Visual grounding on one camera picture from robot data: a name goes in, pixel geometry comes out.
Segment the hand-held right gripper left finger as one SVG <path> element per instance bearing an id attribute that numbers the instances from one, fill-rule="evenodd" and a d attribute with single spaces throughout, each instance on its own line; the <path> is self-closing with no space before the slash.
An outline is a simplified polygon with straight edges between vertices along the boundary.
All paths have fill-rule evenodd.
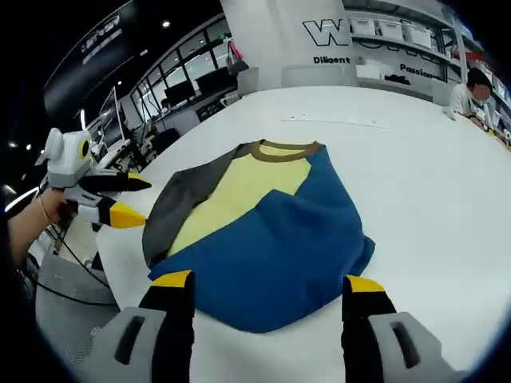
<path id="1" fill-rule="evenodd" d="M 195 275 L 156 278 L 139 306 L 120 311 L 95 336 L 87 382 L 189 382 Z"/>

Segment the person's left hand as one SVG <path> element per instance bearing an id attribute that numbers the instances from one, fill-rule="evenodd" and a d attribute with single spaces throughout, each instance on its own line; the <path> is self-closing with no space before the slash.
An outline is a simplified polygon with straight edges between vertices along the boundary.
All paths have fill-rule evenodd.
<path id="1" fill-rule="evenodd" d="M 55 224 L 61 219 L 67 220 L 77 215 L 65 199 L 64 192 L 60 189 L 46 189 L 39 197 L 39 201 L 48 223 Z"/>

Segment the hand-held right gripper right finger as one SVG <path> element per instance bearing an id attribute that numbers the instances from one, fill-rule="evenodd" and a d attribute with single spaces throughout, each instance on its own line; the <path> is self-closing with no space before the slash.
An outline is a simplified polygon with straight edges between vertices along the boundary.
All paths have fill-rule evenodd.
<path id="1" fill-rule="evenodd" d="M 341 346 L 347 382 L 454 382 L 441 342 L 398 312 L 377 282 L 343 278 Z"/>

